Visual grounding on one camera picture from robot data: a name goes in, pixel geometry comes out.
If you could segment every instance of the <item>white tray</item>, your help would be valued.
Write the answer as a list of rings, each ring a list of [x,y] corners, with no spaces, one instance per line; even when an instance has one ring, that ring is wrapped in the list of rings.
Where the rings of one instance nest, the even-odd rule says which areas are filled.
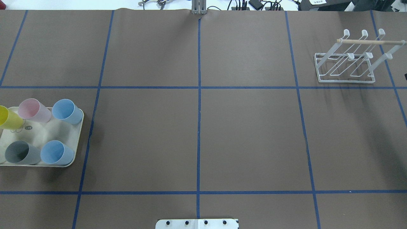
[[[18,107],[10,107],[11,111],[17,113]],[[0,166],[36,166],[36,167],[67,167],[70,166],[76,157],[76,152],[78,149],[79,136],[81,135],[82,124],[83,124],[83,111],[82,121],[78,124],[72,125],[70,123],[58,120],[51,116],[51,119],[47,123],[38,123],[30,120],[24,120],[23,127],[18,130],[3,130],[0,129],[0,161],[4,161],[4,154],[7,147],[19,140],[23,140],[27,143],[32,144],[38,149],[42,147],[49,141],[59,140],[69,148],[74,151],[74,158],[71,163],[67,165],[49,165],[43,161],[38,162],[34,165],[18,165],[13,164],[8,161],[0,163]]]

